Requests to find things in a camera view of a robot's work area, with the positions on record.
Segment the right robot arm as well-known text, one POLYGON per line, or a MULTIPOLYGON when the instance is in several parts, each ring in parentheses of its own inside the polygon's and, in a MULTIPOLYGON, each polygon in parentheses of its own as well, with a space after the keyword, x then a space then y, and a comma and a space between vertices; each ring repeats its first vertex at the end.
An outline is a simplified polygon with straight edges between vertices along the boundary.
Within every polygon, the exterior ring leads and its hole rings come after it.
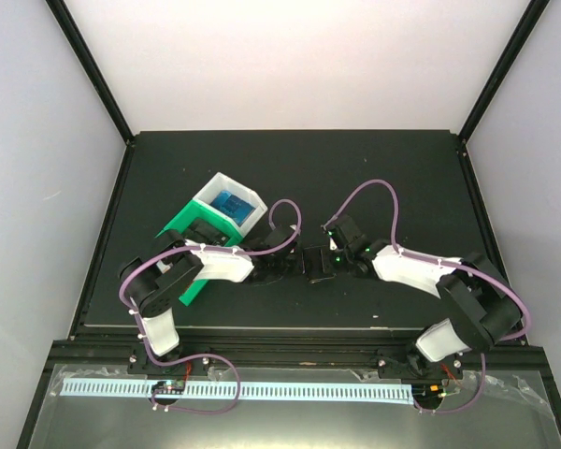
POLYGON ((444 358, 487 352, 505 340, 523 318, 508 284, 482 255, 440 258, 370 240, 347 214, 324 226, 332 263, 353 275, 396 282, 439 299, 447 317, 425 329, 406 354, 409 371, 426 377, 444 358))

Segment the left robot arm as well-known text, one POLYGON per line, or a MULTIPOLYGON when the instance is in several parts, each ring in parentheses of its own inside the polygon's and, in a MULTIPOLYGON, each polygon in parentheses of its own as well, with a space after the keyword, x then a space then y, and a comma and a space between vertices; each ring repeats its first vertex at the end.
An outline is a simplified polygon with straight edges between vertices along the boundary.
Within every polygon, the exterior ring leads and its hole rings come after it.
POLYGON ((119 295, 136 317, 151 364, 162 373, 180 366, 172 311, 177 302, 192 302, 200 282, 264 283, 283 277, 299 266, 298 231, 296 224, 277 226, 263 239, 224 246, 225 234, 206 223, 183 232, 168 229, 156 239, 151 258, 128 262, 119 272, 119 295))

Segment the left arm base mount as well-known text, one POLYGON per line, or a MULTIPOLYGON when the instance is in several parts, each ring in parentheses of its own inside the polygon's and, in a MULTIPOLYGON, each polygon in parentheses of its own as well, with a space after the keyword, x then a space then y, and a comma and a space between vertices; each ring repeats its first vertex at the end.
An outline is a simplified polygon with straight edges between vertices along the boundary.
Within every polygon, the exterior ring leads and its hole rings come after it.
POLYGON ((173 376, 181 374, 201 374, 217 363, 210 347, 205 345, 181 344, 165 355, 152 354, 150 358, 143 344, 134 346, 127 364, 129 374, 141 374, 148 377, 173 376))

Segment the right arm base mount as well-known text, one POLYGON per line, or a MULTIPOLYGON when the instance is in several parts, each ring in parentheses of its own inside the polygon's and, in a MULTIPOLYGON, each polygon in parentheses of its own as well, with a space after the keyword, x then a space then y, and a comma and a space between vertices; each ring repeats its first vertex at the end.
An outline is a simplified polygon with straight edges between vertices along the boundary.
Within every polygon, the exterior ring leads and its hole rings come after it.
POLYGON ((405 345, 385 345, 376 351, 377 369, 382 378, 438 383, 443 379, 461 380, 463 372, 449 355, 439 362, 427 360, 417 349, 405 345))

